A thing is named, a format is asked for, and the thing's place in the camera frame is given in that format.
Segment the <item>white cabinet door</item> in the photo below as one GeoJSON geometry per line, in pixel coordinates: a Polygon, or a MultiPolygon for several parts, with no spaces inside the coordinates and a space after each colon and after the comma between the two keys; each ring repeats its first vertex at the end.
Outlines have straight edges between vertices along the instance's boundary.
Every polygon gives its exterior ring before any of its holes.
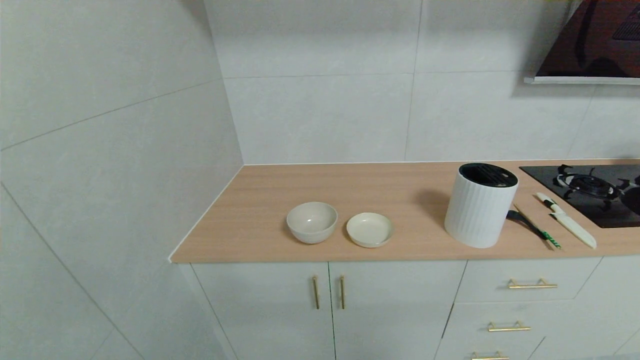
{"type": "Polygon", "coordinates": [[[337,360],[432,359],[464,267],[465,261],[329,263],[337,360]]]}
{"type": "Polygon", "coordinates": [[[640,327],[639,289],[640,256],[604,257],[531,360],[613,355],[640,327]]]}
{"type": "Polygon", "coordinates": [[[327,263],[193,268],[238,360],[335,359],[327,263]]]}

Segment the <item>white bowl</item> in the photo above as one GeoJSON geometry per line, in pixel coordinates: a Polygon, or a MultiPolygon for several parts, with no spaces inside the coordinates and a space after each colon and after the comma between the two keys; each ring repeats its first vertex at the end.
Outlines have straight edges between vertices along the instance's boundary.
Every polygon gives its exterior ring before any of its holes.
{"type": "Polygon", "coordinates": [[[349,237],[362,247],[380,247],[394,233],[394,226],[386,216],[376,213],[360,213],[347,222],[349,237]]]}
{"type": "Polygon", "coordinates": [[[296,239],[315,244],[327,239],[335,230],[338,212],[323,202],[306,202],[287,215],[287,225],[296,239]]]}

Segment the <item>stove burner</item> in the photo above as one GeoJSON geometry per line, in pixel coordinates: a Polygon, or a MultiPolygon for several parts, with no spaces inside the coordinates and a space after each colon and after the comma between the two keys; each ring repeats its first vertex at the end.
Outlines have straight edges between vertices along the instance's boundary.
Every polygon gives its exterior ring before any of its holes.
{"type": "Polygon", "coordinates": [[[572,167],[564,164],[558,167],[558,176],[553,180],[554,185],[569,188],[563,195],[564,200],[571,199],[571,194],[578,192],[602,200],[604,205],[600,209],[609,211],[611,202],[620,200],[624,194],[623,189],[629,186],[629,181],[624,181],[622,186],[614,186],[608,181],[591,175],[595,168],[591,168],[588,175],[569,173],[566,171],[568,168],[572,167]]]}
{"type": "Polygon", "coordinates": [[[614,200],[620,195],[620,191],[607,181],[592,175],[569,174],[558,175],[558,180],[563,177],[563,182],[571,189],[585,195],[602,200],[614,200]]]}

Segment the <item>knife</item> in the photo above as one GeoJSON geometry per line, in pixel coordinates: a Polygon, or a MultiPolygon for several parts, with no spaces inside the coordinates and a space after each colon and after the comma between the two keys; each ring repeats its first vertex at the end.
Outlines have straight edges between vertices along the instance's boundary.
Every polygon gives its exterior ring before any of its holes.
{"type": "Polygon", "coordinates": [[[597,244],[595,238],[589,234],[580,224],[575,222],[569,215],[567,215],[561,208],[556,204],[555,201],[551,200],[550,197],[546,196],[543,193],[536,193],[536,197],[542,201],[546,207],[551,209],[553,216],[562,226],[564,226],[569,232],[575,235],[576,238],[580,239],[585,245],[588,247],[595,249],[597,244]]]}

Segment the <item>cabinet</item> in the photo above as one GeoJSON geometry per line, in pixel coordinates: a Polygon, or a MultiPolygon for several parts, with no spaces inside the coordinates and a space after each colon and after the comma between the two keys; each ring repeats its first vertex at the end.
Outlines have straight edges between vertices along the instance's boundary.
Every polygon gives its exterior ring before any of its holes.
{"type": "Polygon", "coordinates": [[[432,359],[464,267],[465,261],[329,263],[336,359],[432,359]]]}
{"type": "Polygon", "coordinates": [[[423,360],[435,355],[465,263],[193,268],[240,360],[423,360]]]}
{"type": "Polygon", "coordinates": [[[640,329],[638,304],[640,257],[604,257],[531,360],[613,355],[640,329]]]}
{"type": "Polygon", "coordinates": [[[640,352],[640,256],[193,268],[238,360],[640,352]],[[557,287],[508,286],[511,278],[536,284],[539,277],[557,287]]]}
{"type": "Polygon", "coordinates": [[[239,360],[335,359],[327,263],[193,268],[239,360]]]}

